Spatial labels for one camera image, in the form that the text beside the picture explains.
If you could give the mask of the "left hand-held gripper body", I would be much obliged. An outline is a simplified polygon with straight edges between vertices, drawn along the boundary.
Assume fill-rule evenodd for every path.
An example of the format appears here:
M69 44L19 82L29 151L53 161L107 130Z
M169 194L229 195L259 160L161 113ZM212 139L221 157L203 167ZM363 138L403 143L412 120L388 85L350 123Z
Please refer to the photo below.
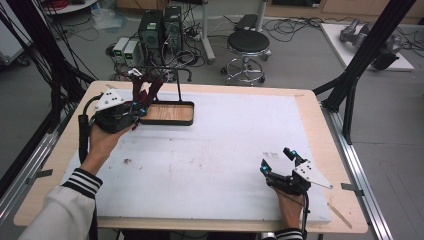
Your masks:
M118 89L108 89L96 106L93 121L107 133L117 133L135 122L135 117L129 112L130 101L121 96Z

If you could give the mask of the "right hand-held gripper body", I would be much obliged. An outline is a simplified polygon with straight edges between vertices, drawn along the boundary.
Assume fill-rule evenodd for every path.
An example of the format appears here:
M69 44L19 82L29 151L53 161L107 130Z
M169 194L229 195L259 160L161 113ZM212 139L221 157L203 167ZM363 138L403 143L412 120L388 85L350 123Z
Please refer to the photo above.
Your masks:
M305 160L299 166L294 163L294 169L290 175L275 174L275 178L265 178L266 184L289 195L303 195L311 187L311 184L328 189L333 188L333 184L309 160Z

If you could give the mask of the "dark red striped bow tie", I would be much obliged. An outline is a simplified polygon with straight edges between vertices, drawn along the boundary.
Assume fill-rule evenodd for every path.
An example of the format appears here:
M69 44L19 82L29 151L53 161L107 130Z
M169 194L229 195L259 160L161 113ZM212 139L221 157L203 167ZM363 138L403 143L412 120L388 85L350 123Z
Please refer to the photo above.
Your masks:
M139 70L133 68L129 71L129 77L132 81L132 101L139 102L140 105L136 108L145 107L148 109L153 101L157 98L157 94L163 85L163 80L159 75L152 72L142 74ZM129 112L136 117L135 109L130 108ZM135 130L140 122L135 120L132 129Z

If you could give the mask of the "black rack with wooden tray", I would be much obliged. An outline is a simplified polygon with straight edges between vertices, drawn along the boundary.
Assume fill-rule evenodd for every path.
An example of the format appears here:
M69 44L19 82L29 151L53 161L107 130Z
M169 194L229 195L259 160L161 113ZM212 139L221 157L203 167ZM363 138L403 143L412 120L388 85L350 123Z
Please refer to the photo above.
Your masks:
M193 123L195 104L190 101L182 100L182 92L178 75L180 71L186 71L188 73L187 81L191 82L192 72L190 70L186 68L163 66L146 66L135 69L139 70L142 74L152 72L155 75L159 75L163 80L163 85L165 83L165 73L171 72L173 77L176 79L177 85L178 99L174 101L160 100L157 94L157 98L150 105L147 115L140 119L140 124L190 126Z

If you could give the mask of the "person's left hand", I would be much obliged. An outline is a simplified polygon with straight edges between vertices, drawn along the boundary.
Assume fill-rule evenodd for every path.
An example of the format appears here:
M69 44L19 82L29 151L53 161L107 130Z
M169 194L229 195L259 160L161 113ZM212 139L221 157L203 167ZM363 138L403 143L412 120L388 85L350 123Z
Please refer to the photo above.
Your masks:
M109 158L120 137L129 130L130 127L127 127L117 133L111 134L104 132L99 126L94 124L90 130L89 152L80 168L92 175L96 175Z

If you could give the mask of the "person's right hand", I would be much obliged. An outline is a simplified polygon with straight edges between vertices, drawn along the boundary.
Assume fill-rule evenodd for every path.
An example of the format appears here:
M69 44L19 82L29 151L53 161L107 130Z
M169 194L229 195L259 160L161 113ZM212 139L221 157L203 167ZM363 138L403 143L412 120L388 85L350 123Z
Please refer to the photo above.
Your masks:
M284 228L299 228L301 211L303 209L303 195L289 195L282 191L276 191L279 209Z

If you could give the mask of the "white power supply unit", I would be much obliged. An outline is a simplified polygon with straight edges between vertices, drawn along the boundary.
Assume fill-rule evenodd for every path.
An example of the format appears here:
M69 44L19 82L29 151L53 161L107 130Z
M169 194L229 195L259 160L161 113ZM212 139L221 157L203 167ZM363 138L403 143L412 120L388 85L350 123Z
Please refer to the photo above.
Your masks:
M128 41L128 37L121 37L112 49L114 60L119 64L125 63L124 50Z
M141 58L140 49L136 40L130 40L124 50L124 58L128 67L136 67Z

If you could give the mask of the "thin wooden strip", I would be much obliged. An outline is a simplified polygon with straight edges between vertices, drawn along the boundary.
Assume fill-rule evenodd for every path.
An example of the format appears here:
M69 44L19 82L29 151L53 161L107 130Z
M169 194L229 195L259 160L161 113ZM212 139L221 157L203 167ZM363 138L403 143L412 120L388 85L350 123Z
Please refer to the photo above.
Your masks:
M349 228L352 229L352 224L348 221L348 219L332 204L327 203L328 207L332 210L332 212Z

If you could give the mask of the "white foam mat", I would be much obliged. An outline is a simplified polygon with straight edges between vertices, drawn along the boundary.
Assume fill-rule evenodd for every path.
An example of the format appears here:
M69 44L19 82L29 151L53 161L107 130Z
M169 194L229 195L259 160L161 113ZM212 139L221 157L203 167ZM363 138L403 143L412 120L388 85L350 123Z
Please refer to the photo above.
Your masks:
M189 126L139 125L98 175L101 217L277 220L278 199L260 164L283 176L284 148L312 157L293 96L188 93Z

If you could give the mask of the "black computer tower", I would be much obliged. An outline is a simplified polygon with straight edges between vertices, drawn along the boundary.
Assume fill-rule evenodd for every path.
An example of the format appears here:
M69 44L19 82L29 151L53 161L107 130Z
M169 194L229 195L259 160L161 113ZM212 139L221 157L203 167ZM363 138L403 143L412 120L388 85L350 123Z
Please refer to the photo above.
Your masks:
M163 64L162 47L164 43L163 11L148 9L142 15L138 35L145 57Z
M168 50L177 53L182 46L182 9L180 6L168 6L164 11L164 27Z

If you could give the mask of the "clear plastic bag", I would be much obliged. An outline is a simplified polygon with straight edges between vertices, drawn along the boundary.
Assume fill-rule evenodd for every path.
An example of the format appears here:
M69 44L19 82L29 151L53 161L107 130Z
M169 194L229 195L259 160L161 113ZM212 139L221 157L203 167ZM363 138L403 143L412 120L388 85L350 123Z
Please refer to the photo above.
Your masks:
M127 19L113 9L92 9L91 14L97 30L121 29L127 23Z

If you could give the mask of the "grey desk leg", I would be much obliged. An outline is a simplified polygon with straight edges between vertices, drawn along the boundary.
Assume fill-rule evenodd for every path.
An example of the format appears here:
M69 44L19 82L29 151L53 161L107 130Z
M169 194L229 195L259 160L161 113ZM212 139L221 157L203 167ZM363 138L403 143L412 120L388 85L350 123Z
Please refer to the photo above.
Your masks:
M213 64L216 60L212 46L208 38L208 0L201 0L202 3L202 30L200 33L204 52L206 54L206 63Z

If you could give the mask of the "round white table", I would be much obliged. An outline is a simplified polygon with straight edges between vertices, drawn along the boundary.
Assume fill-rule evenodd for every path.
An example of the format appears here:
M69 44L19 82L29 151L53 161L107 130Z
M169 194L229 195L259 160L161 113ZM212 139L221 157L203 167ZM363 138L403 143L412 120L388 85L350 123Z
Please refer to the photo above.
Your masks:
M98 0L45 0L43 10L48 15L66 14L79 10L98 7Z

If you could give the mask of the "black round stool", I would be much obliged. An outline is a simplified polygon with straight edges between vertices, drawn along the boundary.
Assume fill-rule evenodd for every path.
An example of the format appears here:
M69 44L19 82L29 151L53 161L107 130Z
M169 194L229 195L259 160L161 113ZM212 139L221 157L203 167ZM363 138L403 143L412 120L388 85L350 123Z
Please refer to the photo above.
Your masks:
M238 30L227 38L227 49L237 57L220 69L227 76L226 84L232 80L246 82L251 86L255 82L265 82L265 72L255 57L268 59L270 41L262 33L252 30Z

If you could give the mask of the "white floor board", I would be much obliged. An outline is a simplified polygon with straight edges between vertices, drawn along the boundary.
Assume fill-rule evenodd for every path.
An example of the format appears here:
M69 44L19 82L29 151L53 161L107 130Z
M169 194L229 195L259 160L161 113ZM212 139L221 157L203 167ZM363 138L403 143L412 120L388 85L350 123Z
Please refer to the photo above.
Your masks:
M356 54L356 48L350 43L343 43L339 37L340 32L347 27L347 24L329 24L322 23L321 29L323 30L327 40L331 43L333 50L336 52L341 63L347 67ZM414 70L414 67L408 60L401 54L397 53L398 57L386 71L409 72Z

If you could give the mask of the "black flat box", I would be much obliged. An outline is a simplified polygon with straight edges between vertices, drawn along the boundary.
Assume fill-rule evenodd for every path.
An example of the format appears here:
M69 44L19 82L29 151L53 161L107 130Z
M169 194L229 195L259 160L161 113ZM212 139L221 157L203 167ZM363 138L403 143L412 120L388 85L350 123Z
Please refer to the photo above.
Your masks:
M255 14L244 15L235 25L234 30L251 30L256 31L258 16Z

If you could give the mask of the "metal table bracket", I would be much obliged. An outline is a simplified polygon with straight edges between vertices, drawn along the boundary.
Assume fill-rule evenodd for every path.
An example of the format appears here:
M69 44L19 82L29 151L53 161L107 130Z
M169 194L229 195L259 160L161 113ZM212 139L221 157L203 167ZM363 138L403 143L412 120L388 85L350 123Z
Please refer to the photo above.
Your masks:
M348 184L348 183L342 183L341 184L341 188L343 190L347 190L347 191L352 191L355 193L355 195L357 197L361 197L364 195L364 191L362 189L359 189L356 185L354 184Z
M42 171L38 171L36 172L32 177L28 177L26 179L26 184L27 185L33 185L34 182L39 179L39 178L43 178L43 177L48 177L51 176L53 173L53 169L48 169L48 170L42 170Z

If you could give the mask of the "aluminium rail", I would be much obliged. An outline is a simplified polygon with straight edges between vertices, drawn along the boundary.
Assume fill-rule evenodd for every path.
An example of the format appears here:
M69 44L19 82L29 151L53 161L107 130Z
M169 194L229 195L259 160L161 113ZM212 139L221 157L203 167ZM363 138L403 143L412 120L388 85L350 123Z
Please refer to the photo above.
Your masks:
M52 115L52 112L47 114L9 169L0 178L0 225L8 218L29 186L25 183L26 179L42 171L41 167L65 130L72 112L62 111L56 125L52 124Z
M348 143L347 138L342 133L342 117L338 112L331 112L324 107L321 107L321 109L334 135L335 142L340 148L340 155L347 168L348 175L353 182L354 192L365 212L366 223L371 227L377 240L394 240L363 169L360 158L354 146Z

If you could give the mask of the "black frame post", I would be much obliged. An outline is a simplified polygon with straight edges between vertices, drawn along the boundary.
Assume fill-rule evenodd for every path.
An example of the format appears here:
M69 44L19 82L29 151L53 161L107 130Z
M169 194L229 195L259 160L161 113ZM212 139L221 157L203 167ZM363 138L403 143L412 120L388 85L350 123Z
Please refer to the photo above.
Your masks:
M49 130L60 124L62 110L79 103L85 94L84 84L91 84L95 78L73 66L56 43L51 29L44 20L38 0L5 0L15 14L21 27L15 25L1 13L0 20L18 40L30 59L49 85L51 90L51 111L48 115Z
M330 95L322 101L323 107L330 112L338 113L340 104L346 101L342 136L349 145L352 144L351 125L358 81L369 64L377 56L377 53L383 47L389 35L401 23L416 1L389 0L374 27L371 29L370 34L359 47L359 50L353 56L346 69L334 80L313 90L315 95L331 90Z

